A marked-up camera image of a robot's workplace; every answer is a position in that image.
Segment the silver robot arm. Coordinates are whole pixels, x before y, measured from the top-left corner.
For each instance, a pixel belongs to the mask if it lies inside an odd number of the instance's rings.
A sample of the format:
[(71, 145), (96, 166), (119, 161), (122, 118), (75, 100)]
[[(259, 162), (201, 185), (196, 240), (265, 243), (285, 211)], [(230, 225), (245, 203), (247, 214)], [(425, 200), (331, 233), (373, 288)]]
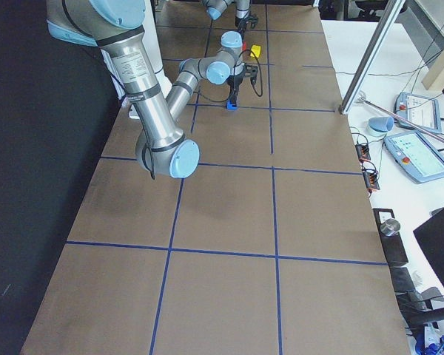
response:
[(206, 8), (207, 15), (213, 20), (218, 20), (227, 8), (235, 3), (235, 27), (236, 31), (232, 31), (232, 37), (235, 33), (243, 43), (245, 32), (248, 25), (253, 29), (258, 24), (258, 17), (251, 11), (251, 1), (249, 0), (202, 0), (201, 4)]
[(47, 1), (47, 24), (56, 39), (98, 47), (110, 55), (143, 130), (135, 154), (151, 175), (186, 178), (197, 168), (196, 142), (178, 127), (178, 116), (200, 81), (230, 85), (234, 103), (246, 74), (243, 35), (248, 22), (258, 19), (250, 1), (237, 1), (237, 29), (221, 36), (221, 48), (212, 57), (187, 59), (174, 83), (165, 77), (151, 5), (148, 1)]

